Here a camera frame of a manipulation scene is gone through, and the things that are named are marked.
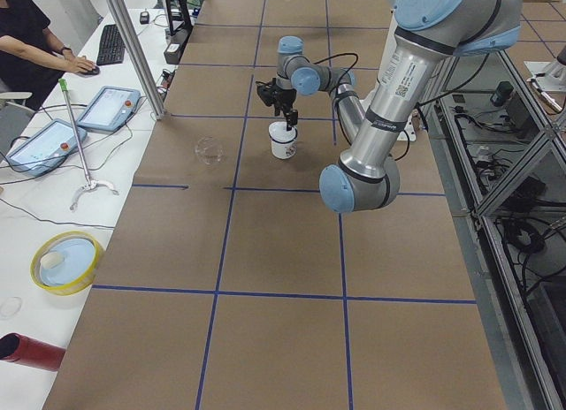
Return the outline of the person forearm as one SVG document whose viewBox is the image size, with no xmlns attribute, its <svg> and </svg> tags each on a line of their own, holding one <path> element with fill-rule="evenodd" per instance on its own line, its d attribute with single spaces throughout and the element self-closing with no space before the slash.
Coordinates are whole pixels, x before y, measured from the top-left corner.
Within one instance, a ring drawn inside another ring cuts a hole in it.
<svg viewBox="0 0 566 410">
<path fill-rule="evenodd" d="M 46 51 L 28 45 L 9 35 L 0 39 L 1 51 L 19 57 L 36 65 L 62 72 L 72 72 L 73 65 L 62 58 L 55 57 Z"/>
</svg>

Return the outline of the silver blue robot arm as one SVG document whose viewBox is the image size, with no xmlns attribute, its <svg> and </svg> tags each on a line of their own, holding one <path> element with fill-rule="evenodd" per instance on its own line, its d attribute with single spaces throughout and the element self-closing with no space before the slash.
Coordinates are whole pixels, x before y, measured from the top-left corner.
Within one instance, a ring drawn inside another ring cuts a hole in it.
<svg viewBox="0 0 566 410">
<path fill-rule="evenodd" d="M 354 90 L 349 69 L 316 65 L 303 55 L 300 38 L 280 39 L 277 74 L 257 84 L 260 99 L 295 126 L 296 96 L 326 92 L 351 142 L 319 178 L 329 209 L 373 210 L 394 200 L 400 176 L 391 149 L 438 63 L 511 47 L 519 37 L 522 5 L 523 0 L 395 0 L 396 46 L 368 106 Z"/>
</svg>

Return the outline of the person right hand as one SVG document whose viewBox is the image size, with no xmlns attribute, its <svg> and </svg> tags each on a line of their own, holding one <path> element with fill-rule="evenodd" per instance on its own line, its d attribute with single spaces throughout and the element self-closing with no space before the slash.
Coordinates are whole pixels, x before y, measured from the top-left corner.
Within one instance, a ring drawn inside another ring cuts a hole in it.
<svg viewBox="0 0 566 410">
<path fill-rule="evenodd" d="M 96 64 L 85 57 L 66 57 L 66 71 L 71 73 L 84 72 L 96 66 Z"/>
</svg>

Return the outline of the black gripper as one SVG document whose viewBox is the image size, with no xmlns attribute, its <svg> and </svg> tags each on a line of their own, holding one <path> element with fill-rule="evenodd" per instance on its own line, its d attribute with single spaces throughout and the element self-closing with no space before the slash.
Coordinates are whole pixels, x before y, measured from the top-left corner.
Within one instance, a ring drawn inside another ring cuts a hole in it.
<svg viewBox="0 0 566 410">
<path fill-rule="evenodd" d="M 293 88 L 284 89 L 277 84 L 276 80 L 272 80 L 276 86 L 274 87 L 275 103 L 274 114 L 278 116 L 283 113 L 286 120 L 286 131 L 290 131 L 292 127 L 297 126 L 298 111 L 294 110 L 294 101 L 296 99 L 296 90 Z"/>
</svg>

